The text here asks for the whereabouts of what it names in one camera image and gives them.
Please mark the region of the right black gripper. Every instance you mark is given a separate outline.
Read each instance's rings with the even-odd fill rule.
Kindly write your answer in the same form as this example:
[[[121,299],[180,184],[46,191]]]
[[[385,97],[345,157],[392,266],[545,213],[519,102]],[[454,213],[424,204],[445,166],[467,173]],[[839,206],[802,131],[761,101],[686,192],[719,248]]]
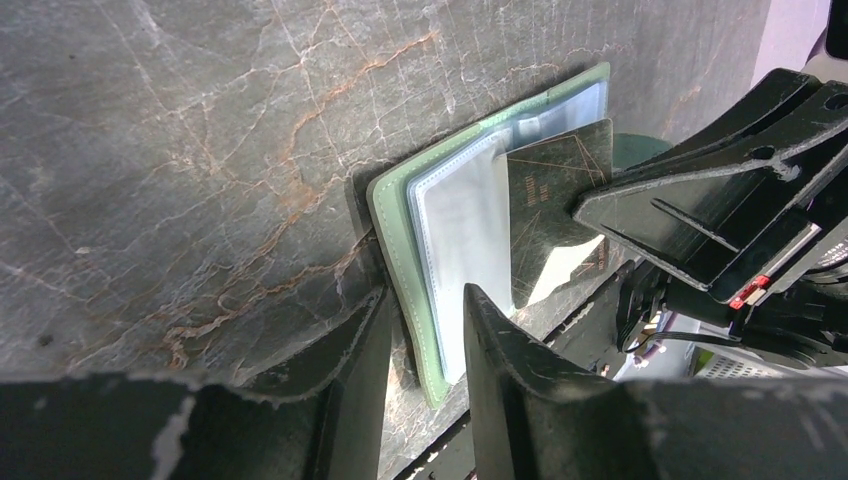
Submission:
[[[689,139],[582,194],[575,221],[670,276],[668,309],[769,352],[847,327],[847,84],[778,68]]]

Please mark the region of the green card holder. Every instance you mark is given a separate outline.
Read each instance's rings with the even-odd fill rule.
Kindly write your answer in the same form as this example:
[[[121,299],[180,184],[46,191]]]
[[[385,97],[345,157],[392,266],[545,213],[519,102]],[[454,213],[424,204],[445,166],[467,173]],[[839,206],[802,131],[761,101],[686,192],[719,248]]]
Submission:
[[[370,182],[366,199],[411,336],[428,405],[464,375],[463,289],[480,284],[506,313],[511,290],[508,152],[605,118],[599,63],[478,120]]]

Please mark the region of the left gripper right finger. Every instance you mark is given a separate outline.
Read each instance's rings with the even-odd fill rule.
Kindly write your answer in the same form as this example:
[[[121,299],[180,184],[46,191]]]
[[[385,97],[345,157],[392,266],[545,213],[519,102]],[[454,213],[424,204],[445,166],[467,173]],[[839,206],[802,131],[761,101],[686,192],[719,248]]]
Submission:
[[[481,479],[843,479],[847,383],[827,377],[616,382],[464,290]]]

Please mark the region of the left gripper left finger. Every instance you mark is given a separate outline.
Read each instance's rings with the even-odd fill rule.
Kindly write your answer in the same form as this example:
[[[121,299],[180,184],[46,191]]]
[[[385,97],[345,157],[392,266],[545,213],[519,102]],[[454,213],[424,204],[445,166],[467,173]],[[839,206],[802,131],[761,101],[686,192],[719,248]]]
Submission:
[[[374,479],[394,295],[242,387],[201,375],[1,379],[5,479]]]

